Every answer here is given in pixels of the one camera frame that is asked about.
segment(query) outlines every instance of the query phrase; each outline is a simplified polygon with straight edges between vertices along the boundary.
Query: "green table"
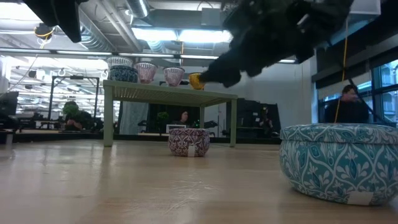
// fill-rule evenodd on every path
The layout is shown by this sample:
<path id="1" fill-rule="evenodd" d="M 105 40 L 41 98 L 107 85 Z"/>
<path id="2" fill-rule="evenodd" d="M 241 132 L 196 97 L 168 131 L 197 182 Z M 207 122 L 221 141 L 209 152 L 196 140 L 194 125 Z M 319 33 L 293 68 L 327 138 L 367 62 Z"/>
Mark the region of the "green table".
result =
<path id="1" fill-rule="evenodd" d="M 231 142 L 236 144 L 236 100 L 237 95 L 209 91 L 188 90 L 158 85 L 104 80 L 104 146 L 113 143 L 113 101 L 130 101 L 200 108 L 200 127 L 205 127 L 205 108 L 231 102 Z"/>

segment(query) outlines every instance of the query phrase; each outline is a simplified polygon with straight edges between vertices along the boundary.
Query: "green plant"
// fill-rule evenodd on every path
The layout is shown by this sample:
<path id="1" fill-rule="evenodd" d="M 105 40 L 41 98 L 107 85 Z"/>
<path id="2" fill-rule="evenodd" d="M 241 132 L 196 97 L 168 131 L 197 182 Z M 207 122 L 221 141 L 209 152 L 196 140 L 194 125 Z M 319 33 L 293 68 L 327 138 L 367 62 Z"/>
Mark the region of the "green plant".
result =
<path id="1" fill-rule="evenodd" d="M 77 105 L 65 105 L 62 109 L 63 113 L 74 117 L 79 113 L 79 107 Z"/>
<path id="2" fill-rule="evenodd" d="M 169 114 L 167 112 L 159 112 L 156 117 L 157 121 L 167 121 L 169 119 Z"/>
<path id="3" fill-rule="evenodd" d="M 165 132 L 169 114 L 167 112 L 159 112 L 156 117 L 156 126 L 159 133 Z"/>

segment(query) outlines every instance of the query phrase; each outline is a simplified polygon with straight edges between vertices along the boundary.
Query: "woman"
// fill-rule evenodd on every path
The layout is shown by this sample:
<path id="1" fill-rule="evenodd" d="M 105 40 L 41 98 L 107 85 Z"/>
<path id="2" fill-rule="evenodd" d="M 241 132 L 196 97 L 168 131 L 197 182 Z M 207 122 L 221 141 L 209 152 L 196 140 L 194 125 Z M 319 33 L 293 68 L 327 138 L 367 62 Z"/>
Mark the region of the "woman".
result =
<path id="1" fill-rule="evenodd" d="M 180 115 L 180 120 L 179 121 L 174 121 L 173 124 L 179 124 L 179 125 L 187 125 L 188 121 L 188 111 L 183 111 Z"/>

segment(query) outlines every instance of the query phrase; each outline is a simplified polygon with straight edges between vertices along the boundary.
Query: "white label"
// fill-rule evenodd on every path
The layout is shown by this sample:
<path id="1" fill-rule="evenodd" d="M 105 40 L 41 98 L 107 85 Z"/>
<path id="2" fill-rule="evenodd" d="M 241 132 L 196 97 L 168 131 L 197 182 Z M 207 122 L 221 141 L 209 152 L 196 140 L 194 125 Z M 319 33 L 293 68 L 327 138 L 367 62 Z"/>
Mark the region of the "white label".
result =
<path id="1" fill-rule="evenodd" d="M 188 157 L 195 157 L 195 146 L 188 146 Z"/>
<path id="2" fill-rule="evenodd" d="M 373 192 L 357 192 L 349 193 L 348 205 L 369 205 L 373 198 Z"/>

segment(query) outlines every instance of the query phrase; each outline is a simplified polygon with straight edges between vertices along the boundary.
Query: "table leg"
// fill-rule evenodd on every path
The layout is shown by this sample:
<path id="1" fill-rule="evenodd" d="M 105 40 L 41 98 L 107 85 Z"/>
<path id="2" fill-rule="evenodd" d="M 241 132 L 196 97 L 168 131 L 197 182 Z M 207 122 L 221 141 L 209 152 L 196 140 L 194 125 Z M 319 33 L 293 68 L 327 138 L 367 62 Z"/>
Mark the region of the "table leg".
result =
<path id="1" fill-rule="evenodd" d="M 205 128 L 205 107 L 200 107 L 200 126 L 199 128 Z"/>
<path id="2" fill-rule="evenodd" d="M 231 142 L 230 147 L 236 144 L 236 100 L 231 100 Z"/>
<path id="3" fill-rule="evenodd" d="M 104 86 L 104 147 L 113 144 L 113 87 Z"/>

